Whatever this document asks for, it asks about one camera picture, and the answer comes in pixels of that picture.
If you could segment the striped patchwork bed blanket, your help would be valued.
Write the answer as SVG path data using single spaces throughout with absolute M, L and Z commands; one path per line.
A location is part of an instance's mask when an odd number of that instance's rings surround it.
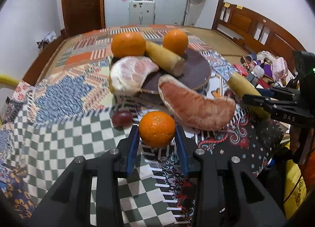
M 65 41 L 54 61 L 55 71 L 65 70 L 73 66 L 90 63 L 112 56 L 111 43 L 116 34 L 140 33 L 144 39 L 156 43 L 161 42 L 169 30 L 180 29 L 188 37 L 188 47 L 201 52 L 211 49 L 205 42 L 181 27 L 174 25 L 123 26 L 104 28 L 87 32 Z

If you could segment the wooden bed frame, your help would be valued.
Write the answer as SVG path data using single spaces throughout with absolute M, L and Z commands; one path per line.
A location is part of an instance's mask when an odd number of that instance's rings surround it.
M 169 30 L 176 28 L 184 31 L 188 36 L 187 52 L 214 50 L 232 64 L 238 63 L 241 56 L 248 54 L 218 31 L 206 28 L 174 25 L 111 27 L 93 30 L 71 38 L 66 38 L 63 34 L 43 49 L 23 77 L 23 81 L 35 85 L 51 74 L 111 57 L 113 55 L 111 42 L 116 34 L 136 32 L 141 33 L 147 40 L 161 42 Z

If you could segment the sugarcane piece off plate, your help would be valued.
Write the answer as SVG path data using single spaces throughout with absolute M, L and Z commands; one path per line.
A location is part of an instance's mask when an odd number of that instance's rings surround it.
M 234 72 L 230 75 L 227 84 L 240 99 L 242 99 L 245 94 L 260 96 L 260 93 L 256 90 L 256 88 L 238 72 Z M 264 111 L 262 107 L 249 106 L 249 108 L 263 120 L 270 118 L 270 114 Z

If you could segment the dark red grape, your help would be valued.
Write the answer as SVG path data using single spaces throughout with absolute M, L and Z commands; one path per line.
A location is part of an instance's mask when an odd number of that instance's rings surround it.
M 112 124 L 115 128 L 129 126 L 132 123 L 133 117 L 129 111 L 117 111 L 112 116 Z

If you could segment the pile of toys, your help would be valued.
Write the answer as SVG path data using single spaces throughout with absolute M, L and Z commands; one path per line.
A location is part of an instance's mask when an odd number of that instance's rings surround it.
M 246 78 L 249 74 L 258 78 L 256 83 L 259 87 L 285 87 L 295 76 L 288 70 L 287 62 L 278 58 L 268 51 L 260 51 L 258 54 L 241 56 L 240 63 L 233 65 Z

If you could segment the clothes pile by door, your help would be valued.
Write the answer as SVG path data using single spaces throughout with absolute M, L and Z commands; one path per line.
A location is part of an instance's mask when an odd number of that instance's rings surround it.
M 38 51 L 41 52 L 49 43 L 54 41 L 57 38 L 55 31 L 48 32 L 45 36 L 43 36 L 40 42 L 37 42 Z

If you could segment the medium orange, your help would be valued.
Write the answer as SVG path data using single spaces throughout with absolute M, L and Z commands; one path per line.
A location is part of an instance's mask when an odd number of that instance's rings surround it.
M 164 36 L 162 45 L 164 48 L 183 56 L 188 47 L 188 37 L 186 33 L 179 29 L 169 30 Z

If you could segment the dark purple plate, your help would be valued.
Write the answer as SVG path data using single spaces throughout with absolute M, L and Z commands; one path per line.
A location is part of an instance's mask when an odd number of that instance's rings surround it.
M 179 77 L 170 75 L 190 89 L 198 90 L 202 88 L 210 79 L 211 70 L 208 61 L 199 52 L 192 49 L 187 49 L 181 57 L 186 61 L 183 74 Z M 112 65 L 118 60 L 120 59 L 114 58 Z M 169 73 L 159 67 L 157 72 L 151 73 L 146 78 L 140 92 L 157 94 L 158 79 L 165 74 Z

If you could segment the peeled pink pomelo segment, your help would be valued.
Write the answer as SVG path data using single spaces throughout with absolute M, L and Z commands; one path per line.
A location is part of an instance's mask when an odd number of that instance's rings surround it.
M 218 131 L 234 117 L 234 99 L 226 96 L 207 98 L 169 74 L 158 79 L 158 93 L 167 109 L 192 128 Z

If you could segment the large orange with sticker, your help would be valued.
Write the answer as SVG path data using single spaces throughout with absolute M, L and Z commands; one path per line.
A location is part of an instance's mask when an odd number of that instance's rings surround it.
M 143 56 L 146 41 L 140 33 L 120 33 L 113 37 L 111 51 L 115 58 Z

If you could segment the small mandarin orange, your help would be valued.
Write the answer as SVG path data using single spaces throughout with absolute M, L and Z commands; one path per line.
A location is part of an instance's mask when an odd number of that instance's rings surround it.
M 148 112 L 139 122 L 140 138 L 150 147 L 168 146 L 174 138 L 175 131 L 175 120 L 162 111 Z

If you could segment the yellow bag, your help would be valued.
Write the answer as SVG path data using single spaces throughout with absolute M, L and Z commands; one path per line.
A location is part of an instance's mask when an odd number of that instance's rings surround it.
M 298 210 L 307 195 L 307 187 L 301 170 L 293 160 L 286 162 L 286 181 L 284 186 L 284 214 L 290 219 Z

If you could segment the small white cabinet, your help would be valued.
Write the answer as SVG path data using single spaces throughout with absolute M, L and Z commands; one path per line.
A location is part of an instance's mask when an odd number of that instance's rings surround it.
M 129 25 L 148 26 L 154 23 L 154 0 L 131 0 L 129 2 Z

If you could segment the wooden headboard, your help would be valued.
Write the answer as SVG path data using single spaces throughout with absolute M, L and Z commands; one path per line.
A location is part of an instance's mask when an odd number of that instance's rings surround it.
M 234 33 L 234 43 L 250 52 L 268 51 L 293 61 L 293 51 L 305 51 L 302 44 L 290 32 L 267 17 L 240 5 L 218 0 L 212 29 L 224 36 L 222 28 Z

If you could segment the sugarcane piece on plate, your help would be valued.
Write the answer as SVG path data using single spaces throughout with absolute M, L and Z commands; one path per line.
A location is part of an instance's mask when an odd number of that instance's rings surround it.
M 179 77 L 184 72 L 185 59 L 152 41 L 146 41 L 146 56 L 169 74 Z

